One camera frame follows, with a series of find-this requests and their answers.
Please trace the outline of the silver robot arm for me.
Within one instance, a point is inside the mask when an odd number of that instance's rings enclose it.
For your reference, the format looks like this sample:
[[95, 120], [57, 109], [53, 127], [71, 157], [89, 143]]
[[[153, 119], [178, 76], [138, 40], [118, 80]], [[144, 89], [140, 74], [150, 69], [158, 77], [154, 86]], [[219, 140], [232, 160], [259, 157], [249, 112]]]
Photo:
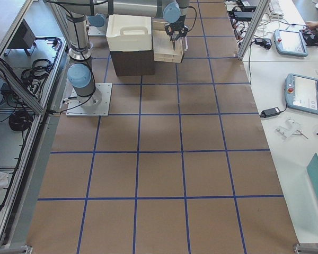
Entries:
[[96, 28], [102, 28], [106, 25], [106, 16], [103, 14], [96, 14], [94, 16], [87, 16], [88, 22], [91, 26], [94, 26]]
[[69, 58], [73, 62], [67, 78], [77, 94], [78, 105], [83, 108], [97, 106], [102, 94], [97, 90], [91, 69], [91, 51], [86, 31], [86, 18], [124, 15], [136, 17], [163, 18], [165, 30], [172, 40], [185, 37], [186, 8], [189, 1], [51, 1], [66, 13], [69, 33]]

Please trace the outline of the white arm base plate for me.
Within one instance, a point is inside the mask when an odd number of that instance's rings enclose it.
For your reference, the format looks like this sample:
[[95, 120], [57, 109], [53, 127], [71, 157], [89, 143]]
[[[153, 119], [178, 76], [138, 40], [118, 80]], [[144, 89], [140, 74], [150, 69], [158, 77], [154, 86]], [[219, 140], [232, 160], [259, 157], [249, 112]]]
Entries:
[[75, 89], [72, 89], [71, 99], [68, 103], [69, 110], [66, 111], [67, 117], [96, 117], [108, 116], [110, 99], [112, 93], [112, 83], [96, 83], [96, 90], [93, 96], [87, 100], [83, 97], [77, 98]]

